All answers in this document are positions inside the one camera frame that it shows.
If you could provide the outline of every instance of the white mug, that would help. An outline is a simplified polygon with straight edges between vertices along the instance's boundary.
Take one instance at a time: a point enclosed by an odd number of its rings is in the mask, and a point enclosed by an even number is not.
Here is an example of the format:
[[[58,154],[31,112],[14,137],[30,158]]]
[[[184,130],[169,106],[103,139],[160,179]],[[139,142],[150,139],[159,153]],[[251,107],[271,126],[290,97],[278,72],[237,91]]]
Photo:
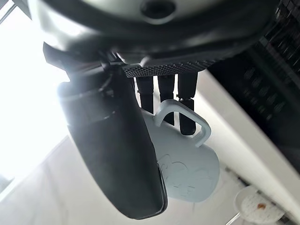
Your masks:
[[[194,137],[184,136],[180,130],[163,121],[172,112],[179,112],[201,125]],[[155,115],[142,110],[162,171],[169,197],[187,202],[207,199],[217,186],[220,169],[216,153],[203,143],[211,128],[194,111],[176,100],[166,100]]]

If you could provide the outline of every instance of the robotic arm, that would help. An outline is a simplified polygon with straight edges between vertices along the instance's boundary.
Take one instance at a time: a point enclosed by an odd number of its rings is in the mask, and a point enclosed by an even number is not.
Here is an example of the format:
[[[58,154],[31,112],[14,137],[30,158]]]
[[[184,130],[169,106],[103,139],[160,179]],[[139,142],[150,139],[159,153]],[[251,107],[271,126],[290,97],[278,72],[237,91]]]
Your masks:
[[[167,207],[155,150],[127,78],[197,73],[240,53],[264,34],[277,4],[29,0],[44,33],[46,60],[70,78],[58,93],[71,137],[121,213],[143,219]],[[195,81],[189,85],[193,89]]]

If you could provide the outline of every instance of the mug design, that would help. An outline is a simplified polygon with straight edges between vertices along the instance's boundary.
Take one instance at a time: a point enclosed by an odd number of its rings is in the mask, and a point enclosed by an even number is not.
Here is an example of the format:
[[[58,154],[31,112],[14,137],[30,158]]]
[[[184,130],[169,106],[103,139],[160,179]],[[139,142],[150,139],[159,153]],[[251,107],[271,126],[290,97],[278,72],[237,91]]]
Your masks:
[[[211,194],[213,179],[205,168],[190,171],[183,162],[173,162],[170,155],[158,160],[168,196],[188,202],[201,202]]]

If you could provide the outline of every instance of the window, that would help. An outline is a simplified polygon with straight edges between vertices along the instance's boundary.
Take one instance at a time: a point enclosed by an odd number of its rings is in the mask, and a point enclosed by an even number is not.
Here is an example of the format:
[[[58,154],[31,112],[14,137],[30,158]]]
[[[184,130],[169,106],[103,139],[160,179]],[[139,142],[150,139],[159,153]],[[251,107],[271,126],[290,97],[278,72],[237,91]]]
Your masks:
[[[29,173],[67,135],[56,87],[68,77],[46,63],[42,45],[18,7],[0,24],[1,180]]]

